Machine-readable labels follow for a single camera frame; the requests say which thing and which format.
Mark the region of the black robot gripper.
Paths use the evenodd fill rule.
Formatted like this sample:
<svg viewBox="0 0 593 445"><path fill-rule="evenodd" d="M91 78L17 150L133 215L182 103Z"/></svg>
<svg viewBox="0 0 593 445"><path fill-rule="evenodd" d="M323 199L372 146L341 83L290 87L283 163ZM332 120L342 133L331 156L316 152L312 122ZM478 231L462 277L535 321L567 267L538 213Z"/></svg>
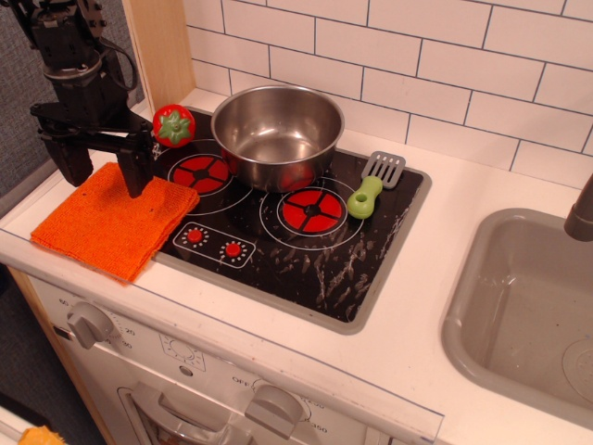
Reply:
<svg viewBox="0 0 593 445"><path fill-rule="evenodd" d="M57 100L35 104L31 114L50 157L73 186L93 173L90 149L117 154L131 198L142 195L153 179L152 125L128 106L129 92L116 58L46 60L43 75Z"/></svg>

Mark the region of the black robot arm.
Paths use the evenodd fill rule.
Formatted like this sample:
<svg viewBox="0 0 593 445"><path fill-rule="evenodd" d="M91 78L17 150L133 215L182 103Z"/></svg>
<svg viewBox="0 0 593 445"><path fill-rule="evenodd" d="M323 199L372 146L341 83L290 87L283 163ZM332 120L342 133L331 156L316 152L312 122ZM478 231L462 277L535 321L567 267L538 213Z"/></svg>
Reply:
<svg viewBox="0 0 593 445"><path fill-rule="evenodd" d="M5 1L32 49L43 60L44 77L57 96L34 104L39 134L64 178L83 184L94 167L93 150L113 153L130 197L142 195L153 178L152 124L133 113L129 93L138 84L122 73L125 52L104 38L107 26L97 1Z"/></svg>

